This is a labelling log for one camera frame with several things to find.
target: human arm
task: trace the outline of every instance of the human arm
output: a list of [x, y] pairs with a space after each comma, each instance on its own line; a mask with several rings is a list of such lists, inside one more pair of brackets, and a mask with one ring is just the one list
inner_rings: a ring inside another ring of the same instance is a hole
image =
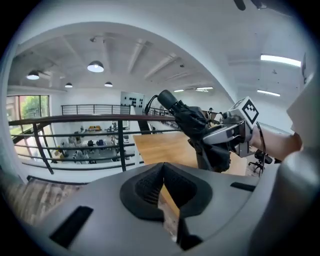
[[[261, 130], [265, 142], [265, 152], [271, 157], [283, 161], [286, 156], [292, 152], [299, 151], [302, 147], [302, 140], [297, 133], [294, 133], [293, 135], [286, 135], [274, 133], [263, 128], [261, 128]], [[263, 142], [257, 126], [252, 130], [250, 145], [260, 149], [261, 151], [264, 150]]]

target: wooden floor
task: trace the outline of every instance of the wooden floor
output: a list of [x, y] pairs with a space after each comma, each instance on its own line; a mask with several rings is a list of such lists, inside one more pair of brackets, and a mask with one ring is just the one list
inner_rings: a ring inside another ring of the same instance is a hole
[[31, 225], [36, 225], [50, 210], [81, 187], [32, 178], [25, 185], [14, 177], [0, 174], [0, 188], [5, 200], [16, 217]]

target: table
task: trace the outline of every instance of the table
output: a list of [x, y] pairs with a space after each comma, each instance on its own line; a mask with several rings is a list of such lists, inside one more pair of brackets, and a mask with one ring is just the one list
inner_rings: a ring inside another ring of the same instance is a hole
[[[146, 165], [169, 162], [198, 168], [195, 149], [188, 143], [189, 138], [183, 132], [134, 135], [133, 139]], [[230, 159], [230, 168], [223, 173], [245, 176], [247, 159], [233, 152]], [[179, 209], [165, 186], [162, 187], [161, 194], [172, 211], [179, 216]]]

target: ceiling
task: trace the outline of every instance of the ceiling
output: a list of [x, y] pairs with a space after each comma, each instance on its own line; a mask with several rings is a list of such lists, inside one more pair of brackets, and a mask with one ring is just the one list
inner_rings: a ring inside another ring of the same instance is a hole
[[[87, 70], [94, 60], [103, 63], [102, 73]], [[28, 80], [31, 70], [44, 75]], [[60, 82], [51, 84], [51, 76], [58, 76]], [[174, 52], [141, 38], [103, 32], [64, 35], [37, 44], [13, 59], [9, 75], [9, 85], [52, 89], [62, 89], [68, 82], [75, 88], [103, 87], [107, 81], [121, 90], [132, 89], [133, 84], [169, 89], [214, 86], [204, 70]]]
[[[203, 8], [201, 18], [207, 24], [206, 33], [214, 35], [219, 42], [216, 51], [226, 58], [239, 92], [249, 96], [256, 95], [257, 90], [279, 93], [281, 101], [287, 102], [296, 98], [301, 82], [300, 68], [260, 61], [261, 54], [302, 61], [308, 44], [294, 19], [271, 9], [257, 10], [248, 0], [245, 12], [239, 11], [233, 1], [223, 2], [220, 8], [210, 11], [205, 6], [193, 6], [192, 1], [184, 2], [195, 13]], [[94, 60], [103, 63], [103, 73], [87, 70], [87, 65]], [[34, 69], [48, 76], [26, 79]], [[52, 83], [53, 76], [59, 77], [59, 82]], [[9, 75], [9, 85], [56, 89], [64, 89], [67, 82], [75, 88], [102, 87], [106, 81], [111, 81], [114, 88], [141, 93], [146, 88], [215, 87], [207, 70], [199, 68], [197, 63], [181, 58], [167, 47], [162, 48], [161, 44], [107, 29], [66, 34], [36, 44], [14, 58]]]

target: window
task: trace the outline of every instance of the window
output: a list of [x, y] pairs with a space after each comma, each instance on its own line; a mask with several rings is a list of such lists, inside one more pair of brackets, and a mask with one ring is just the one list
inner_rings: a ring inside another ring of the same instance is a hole
[[[20, 95], [6, 97], [6, 114], [8, 121], [49, 116], [48, 95]], [[10, 134], [29, 131], [32, 124], [10, 126]]]
[[[8, 122], [20, 119], [18, 96], [6, 97], [5, 108], [6, 108], [6, 116], [8, 118]], [[9, 129], [10, 129], [10, 134], [22, 133], [22, 127], [20, 125], [12, 125], [9, 127]]]
[[[30, 118], [40, 118], [49, 116], [49, 96], [48, 95], [19, 95], [19, 96], [7, 96], [6, 97], [6, 115], [8, 122], [30, 119]], [[11, 135], [18, 135], [21, 133], [31, 134], [32, 124], [23, 125], [12, 125], [9, 127]], [[47, 125], [45, 127], [40, 126], [37, 123], [39, 135], [51, 134], [51, 126]], [[35, 138], [33, 136], [26, 137], [14, 137], [12, 136], [15, 143], [14, 149], [19, 158], [25, 160], [43, 161], [39, 158], [40, 153], [36, 147]], [[52, 137], [39, 137], [40, 143], [43, 147], [46, 147], [48, 143], [49, 147], [55, 147], [55, 142]], [[44, 154], [47, 158], [51, 157], [51, 152], [49, 150], [44, 150]]]

